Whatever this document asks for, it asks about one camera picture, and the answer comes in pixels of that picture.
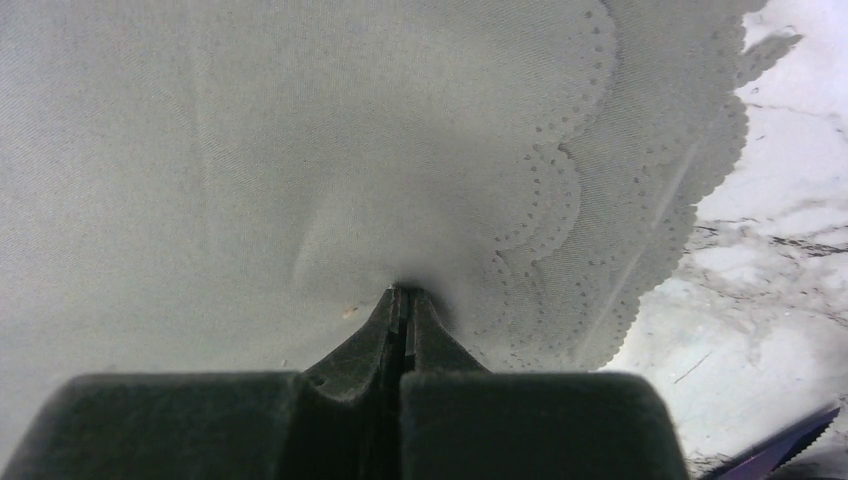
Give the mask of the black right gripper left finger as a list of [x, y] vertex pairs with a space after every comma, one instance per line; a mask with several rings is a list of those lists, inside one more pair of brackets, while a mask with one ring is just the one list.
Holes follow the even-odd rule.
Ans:
[[402, 292], [303, 372], [91, 374], [43, 405], [6, 479], [395, 479]]

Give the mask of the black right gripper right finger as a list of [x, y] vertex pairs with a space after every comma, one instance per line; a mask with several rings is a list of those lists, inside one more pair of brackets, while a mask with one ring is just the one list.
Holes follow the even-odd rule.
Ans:
[[492, 373], [407, 294], [414, 367], [400, 381], [405, 479], [684, 479], [665, 403], [623, 373]]

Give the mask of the grey scalloped cloth placemat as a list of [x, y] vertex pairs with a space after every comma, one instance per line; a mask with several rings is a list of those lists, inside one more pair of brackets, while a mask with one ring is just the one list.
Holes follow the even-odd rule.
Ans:
[[303, 368], [416, 284], [593, 370], [798, 36], [759, 1], [5, 1], [1, 454], [93, 371]]

